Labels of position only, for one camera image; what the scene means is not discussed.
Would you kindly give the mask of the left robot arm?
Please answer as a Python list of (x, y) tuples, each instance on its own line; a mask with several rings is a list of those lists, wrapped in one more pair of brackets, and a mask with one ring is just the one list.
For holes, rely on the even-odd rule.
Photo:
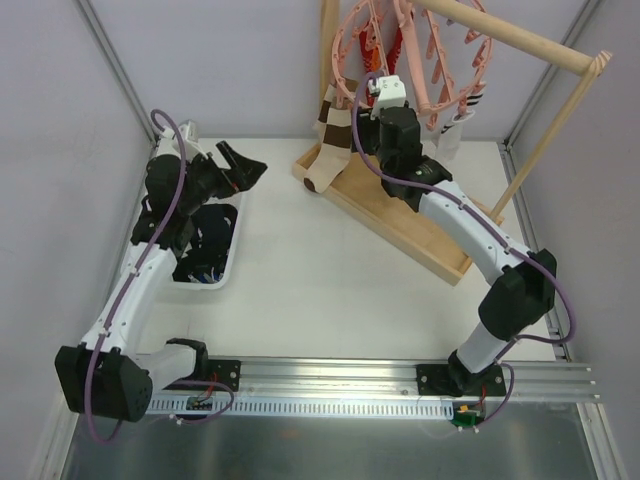
[(137, 422), (154, 392), (171, 385), (203, 387), (210, 378), (207, 347), (174, 338), (146, 360), (135, 356), (158, 290), (173, 272), (197, 230), (195, 215), (211, 199), (251, 188), (243, 157), (218, 145), (227, 165), (209, 153), (186, 160), (173, 154), (152, 158), (146, 194), (129, 243), (134, 256), (99, 318), (76, 347), (59, 349), (54, 366), (70, 411), (120, 422)]

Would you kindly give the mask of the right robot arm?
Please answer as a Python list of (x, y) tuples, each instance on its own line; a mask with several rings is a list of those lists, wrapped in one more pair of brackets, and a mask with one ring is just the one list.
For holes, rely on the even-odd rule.
[(554, 305), (557, 261), (546, 250), (533, 252), (507, 235), (469, 199), (449, 170), (424, 154), (417, 115), (408, 105), (352, 113), (352, 148), (375, 156), (369, 169), (386, 194), (433, 221), (478, 267), (489, 290), (478, 307), (479, 323), (428, 377), (432, 391), (452, 397), (480, 388), (490, 368), (527, 327)]

